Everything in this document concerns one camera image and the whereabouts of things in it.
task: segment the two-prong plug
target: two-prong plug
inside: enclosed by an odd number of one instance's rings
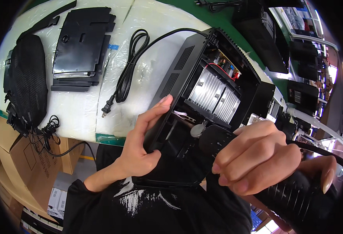
[[[101,116],[102,118],[104,118],[110,112],[110,108],[113,105],[113,101],[114,101],[114,95],[112,95],[110,99],[106,101],[105,106],[103,107],[103,109],[101,109],[103,111],[103,115]]]

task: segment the black mesh cover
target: black mesh cover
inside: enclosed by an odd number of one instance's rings
[[[47,114],[48,89],[45,54],[37,35],[25,35],[17,42],[9,68],[12,103],[27,127],[38,127]]]

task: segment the fingernail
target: fingernail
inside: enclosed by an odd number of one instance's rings
[[[158,103],[161,103],[161,102],[165,101],[165,99],[166,99],[167,97],[168,97],[168,95],[165,96],[165,97],[163,97]]]
[[[221,170],[221,168],[216,163],[213,163],[212,173],[217,174],[220,170]]]
[[[322,185],[322,192],[325,194],[333,183],[335,176],[334,170],[329,170],[324,176],[324,184]]]
[[[232,189],[234,190],[234,193],[236,194],[243,194],[248,190],[248,180],[242,179],[232,185]]]
[[[229,184],[228,180],[226,179],[225,175],[221,175],[218,179],[218,184],[221,186],[226,186]]]

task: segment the floor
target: floor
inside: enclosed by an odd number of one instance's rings
[[[99,146],[98,143],[91,143],[89,142],[92,151],[96,157],[97,148]],[[85,147],[82,155],[92,157],[90,149]],[[74,173],[72,175],[59,171],[57,175],[57,179],[53,185],[54,188],[59,190],[67,191],[69,186],[77,179],[84,181],[87,177],[94,174],[96,172],[96,165],[93,160],[79,158],[77,165],[75,166]]]

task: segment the black power cord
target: black power cord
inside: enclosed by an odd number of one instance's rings
[[[205,0],[195,1],[198,6],[209,6],[209,10],[213,13],[217,13],[225,9],[226,7],[241,6],[244,0],[230,1],[230,2],[208,2]]]
[[[191,31],[195,33],[199,33],[206,37],[207,35],[199,30],[193,29],[193,28],[179,28],[175,29],[173,31],[170,31],[169,33],[166,33],[156,40],[152,41],[150,44],[150,37],[148,35],[148,32],[144,29],[138,29],[134,32],[134,34],[131,37],[130,40],[130,48],[129,48],[129,55],[127,59],[127,64],[125,66],[125,69],[123,70],[122,74],[120,75],[117,83],[117,88],[114,94],[110,97],[109,100],[106,101],[106,105],[101,109],[103,111],[102,117],[105,117],[109,112],[110,108],[113,105],[114,99],[116,99],[117,103],[121,103],[126,100],[128,92],[130,91],[131,87],[131,81],[132,81],[132,75],[134,73],[134,69],[136,66],[137,61],[139,60],[140,56],[146,52],[147,49],[149,49],[152,45],[154,45],[156,42],[160,41],[161,39],[164,39],[165,37],[168,37],[174,33],[181,32],[181,31]],[[135,47],[138,41],[142,38],[146,37],[146,40],[144,41],[143,45],[138,49],[137,52],[135,52]]]
[[[88,148],[90,149],[92,157],[96,163],[96,158],[94,156],[94,152],[92,151],[92,148],[89,145],[89,143],[87,143],[85,141],[77,143],[76,145],[74,145],[73,147],[71,147],[70,149],[68,149],[66,152],[64,152],[62,154],[51,153],[51,146],[49,144],[50,138],[52,138],[53,141],[57,145],[61,144],[61,139],[56,134],[56,130],[58,127],[59,127],[59,119],[56,115],[52,115],[49,118],[48,124],[44,128],[42,128],[41,130],[38,128],[35,128],[32,131],[29,131],[29,133],[31,134],[31,138],[32,138],[32,140],[30,139],[30,142],[34,146],[34,148],[38,154],[41,154],[43,152],[43,150],[45,150],[46,152],[48,152],[48,154],[52,155],[53,157],[62,157],[64,155],[68,154],[73,149],[75,149],[77,146],[79,146],[81,144],[86,144],[88,146]],[[43,143],[42,147],[40,147],[38,145],[38,142]]]

